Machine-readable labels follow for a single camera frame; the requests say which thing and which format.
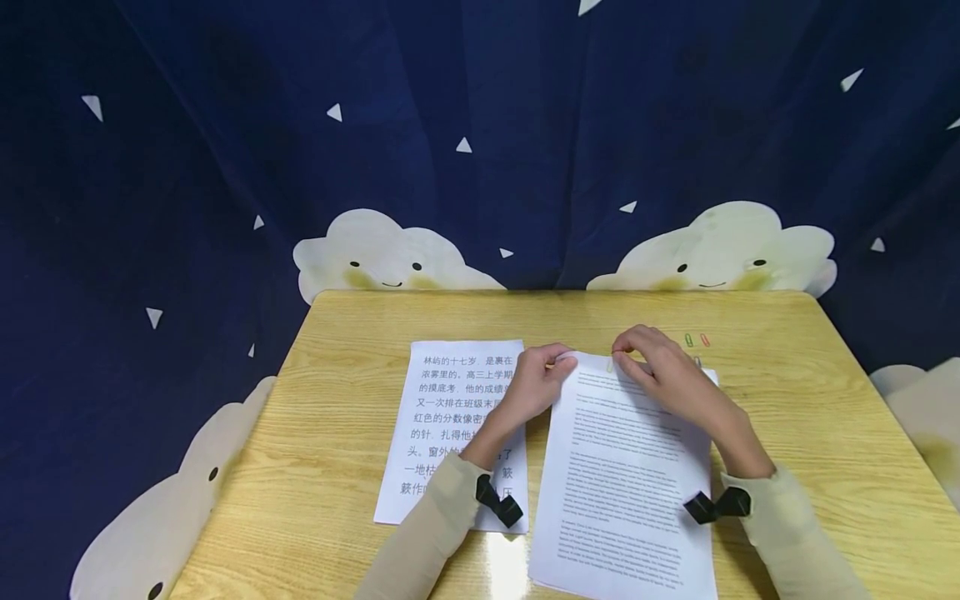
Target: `white triangle pattern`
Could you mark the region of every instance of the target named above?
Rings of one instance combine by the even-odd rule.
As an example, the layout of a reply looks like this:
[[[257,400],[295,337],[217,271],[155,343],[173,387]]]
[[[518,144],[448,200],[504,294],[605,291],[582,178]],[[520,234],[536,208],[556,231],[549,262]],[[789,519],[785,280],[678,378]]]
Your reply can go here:
[[[163,316],[163,311],[159,308],[150,308],[147,307],[147,318],[150,319],[150,325],[156,329],[156,326],[160,323],[160,317]]]
[[[90,109],[90,112],[97,116],[101,123],[104,122],[104,112],[100,109],[100,96],[81,96],[81,100]]]
[[[577,16],[583,16],[587,14],[590,9],[600,4],[602,1],[603,0],[580,0],[580,11],[577,12]]]
[[[340,103],[338,102],[337,104],[330,107],[330,109],[326,112],[326,116],[330,117],[331,119],[336,119],[337,121],[340,121],[341,123],[343,123],[344,114],[340,111]]]
[[[840,88],[843,89],[845,93],[849,92],[850,88],[853,87],[853,84],[856,83],[856,80],[860,79],[860,75],[862,73],[863,73],[863,69],[860,69],[859,71],[856,71],[855,73],[851,73],[847,77],[843,78],[840,81]]]

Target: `stack of paper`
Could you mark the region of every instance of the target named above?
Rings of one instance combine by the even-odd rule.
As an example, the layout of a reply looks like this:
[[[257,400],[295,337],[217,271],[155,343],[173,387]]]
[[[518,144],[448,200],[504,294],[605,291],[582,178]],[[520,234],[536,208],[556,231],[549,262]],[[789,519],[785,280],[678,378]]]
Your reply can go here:
[[[574,355],[550,419],[530,578],[598,600],[716,598],[710,528],[684,509],[709,494],[709,438],[610,357]]]
[[[415,342],[400,397],[394,440],[373,520],[399,524],[414,508],[437,466],[459,454],[490,410],[500,403],[514,376],[523,342]],[[523,517],[507,529],[486,506],[475,529],[525,534],[527,444],[520,429],[500,453],[491,479],[500,497],[512,495]]]

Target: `black ribbon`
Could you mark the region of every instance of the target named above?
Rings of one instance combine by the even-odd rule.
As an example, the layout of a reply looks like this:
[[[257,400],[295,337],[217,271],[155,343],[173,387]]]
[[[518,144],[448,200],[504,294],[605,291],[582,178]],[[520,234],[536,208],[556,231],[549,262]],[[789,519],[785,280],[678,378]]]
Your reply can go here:
[[[740,488],[727,488],[716,502],[703,492],[697,492],[684,504],[693,520],[701,525],[712,523],[721,516],[747,516],[750,514],[750,495]]]
[[[508,528],[513,527],[523,516],[523,509],[516,503],[513,496],[508,495],[501,500],[500,496],[496,495],[496,490],[490,483],[489,475],[484,474],[477,477],[476,497],[480,504],[492,510],[496,517],[500,519],[500,522]]]

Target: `tabletop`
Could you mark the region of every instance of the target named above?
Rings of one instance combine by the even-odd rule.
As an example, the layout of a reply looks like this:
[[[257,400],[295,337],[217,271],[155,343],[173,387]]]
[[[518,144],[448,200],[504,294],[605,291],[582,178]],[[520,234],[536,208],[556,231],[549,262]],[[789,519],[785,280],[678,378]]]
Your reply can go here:
[[[875,598],[956,597],[960,516],[810,296],[351,291],[314,301],[172,598],[351,597],[394,531],[373,509],[411,342],[603,354],[636,323],[717,371]],[[531,531],[548,424],[527,426]],[[531,540],[471,532],[431,598],[570,598],[527,579]],[[777,597],[735,519],[714,525],[713,552],[721,598]]]

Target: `dark blue backdrop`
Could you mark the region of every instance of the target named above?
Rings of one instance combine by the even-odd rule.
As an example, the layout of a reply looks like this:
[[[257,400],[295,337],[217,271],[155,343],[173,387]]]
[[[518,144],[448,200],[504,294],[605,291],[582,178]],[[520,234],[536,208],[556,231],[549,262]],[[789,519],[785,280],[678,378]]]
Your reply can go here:
[[[276,373],[292,250],[354,208],[507,288],[582,289],[749,199],[834,235],[822,302],[867,371],[960,353],[960,5],[578,5],[0,7],[0,597],[64,598]]]

